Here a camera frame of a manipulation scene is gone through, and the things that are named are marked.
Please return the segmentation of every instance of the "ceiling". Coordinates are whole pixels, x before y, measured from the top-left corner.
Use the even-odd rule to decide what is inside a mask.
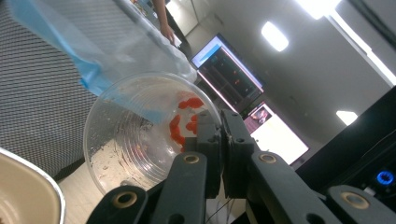
[[[315,21],[294,0],[192,2],[199,26],[211,37],[221,33],[264,81],[263,99],[312,149],[306,157],[346,127],[336,116],[337,110],[359,115],[390,90],[330,20]],[[396,16],[389,10],[396,3],[373,2],[367,1],[396,30]],[[337,11],[396,74],[395,51],[348,2],[342,2]],[[288,38],[284,51],[277,52],[263,39],[261,28],[266,21]],[[188,39],[189,35],[200,36],[199,31],[192,31]]]

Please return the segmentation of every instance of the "person's hand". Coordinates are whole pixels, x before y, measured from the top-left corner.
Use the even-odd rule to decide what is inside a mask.
[[[161,34],[163,34],[163,36],[165,36],[172,45],[175,45],[174,33],[168,24],[161,26]]]

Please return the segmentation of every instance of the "clear plastic cup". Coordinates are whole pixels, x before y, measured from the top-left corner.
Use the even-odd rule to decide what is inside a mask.
[[[196,98],[202,106],[179,108]],[[179,116],[178,136],[195,136],[186,126],[203,110],[220,124],[217,109],[200,89],[167,73],[127,77],[104,91],[84,130],[84,156],[99,190],[107,193],[123,184],[148,190],[163,181],[183,150],[170,122]]]

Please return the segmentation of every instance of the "ceiling light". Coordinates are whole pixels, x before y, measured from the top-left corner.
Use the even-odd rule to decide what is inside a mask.
[[[346,125],[353,123],[353,121],[358,118],[356,113],[350,111],[338,110],[336,114]]]
[[[270,21],[262,27],[262,35],[277,51],[284,50],[289,40]]]
[[[341,0],[296,0],[315,20],[332,12]]]

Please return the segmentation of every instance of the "blue light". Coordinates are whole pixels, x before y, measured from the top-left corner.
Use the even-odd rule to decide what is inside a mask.
[[[376,176],[376,180],[381,185],[389,185],[394,180],[394,175],[389,171],[382,171]]]

